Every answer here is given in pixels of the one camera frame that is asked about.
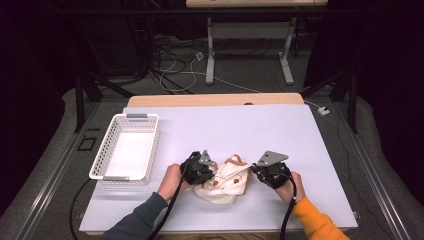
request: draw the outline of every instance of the table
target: table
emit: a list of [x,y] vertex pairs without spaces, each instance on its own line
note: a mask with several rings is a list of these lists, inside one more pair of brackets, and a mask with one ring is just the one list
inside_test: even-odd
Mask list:
[[[189,8],[246,8],[246,7],[317,7],[325,6],[328,0],[187,0]],[[296,18],[290,22],[231,22],[214,23],[208,18],[208,64],[206,84],[212,84],[215,68],[214,38],[273,38],[285,39],[283,51],[278,53],[284,79],[287,85],[294,80],[287,61],[290,44],[296,25]]]
[[[137,96],[130,99],[123,112],[146,111],[158,113],[161,128],[150,183],[110,186],[98,182],[80,231],[99,234],[109,229],[157,189],[166,166],[206,148],[217,162],[234,153],[247,163],[257,162],[265,150],[289,155],[286,164],[302,173],[307,194],[315,205],[338,227],[357,227],[309,106],[303,104],[299,94]],[[228,136],[221,135],[223,128]],[[231,205],[214,205],[189,189],[178,197],[161,233],[276,232],[286,210],[272,189],[252,177],[246,194]],[[287,229],[302,227],[291,218]]]

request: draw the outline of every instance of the orange sleeve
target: orange sleeve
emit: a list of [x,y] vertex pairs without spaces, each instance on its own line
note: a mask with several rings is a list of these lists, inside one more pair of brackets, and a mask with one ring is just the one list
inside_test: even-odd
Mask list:
[[307,197],[296,204],[293,215],[302,223],[309,240],[349,239],[326,214],[320,213]]

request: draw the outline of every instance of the cloth bag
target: cloth bag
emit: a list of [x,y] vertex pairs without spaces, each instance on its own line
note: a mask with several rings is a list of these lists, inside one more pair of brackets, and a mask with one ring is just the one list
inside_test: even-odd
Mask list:
[[224,165],[215,163],[212,167],[215,176],[204,184],[196,185],[194,192],[214,204],[231,204],[238,195],[245,193],[250,166],[234,154]]

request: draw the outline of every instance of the white plastic basket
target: white plastic basket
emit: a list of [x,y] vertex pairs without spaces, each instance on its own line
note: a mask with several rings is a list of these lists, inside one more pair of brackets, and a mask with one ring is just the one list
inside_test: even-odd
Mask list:
[[115,115],[90,178],[104,184],[148,184],[160,132],[158,122],[155,114]]

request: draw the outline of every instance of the dark green sleeve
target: dark green sleeve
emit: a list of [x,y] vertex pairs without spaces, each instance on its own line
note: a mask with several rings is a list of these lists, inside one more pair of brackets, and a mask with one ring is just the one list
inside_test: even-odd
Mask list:
[[153,192],[146,202],[136,207],[131,214],[107,230],[100,239],[148,239],[153,231],[156,218],[167,206],[168,203],[159,194]]

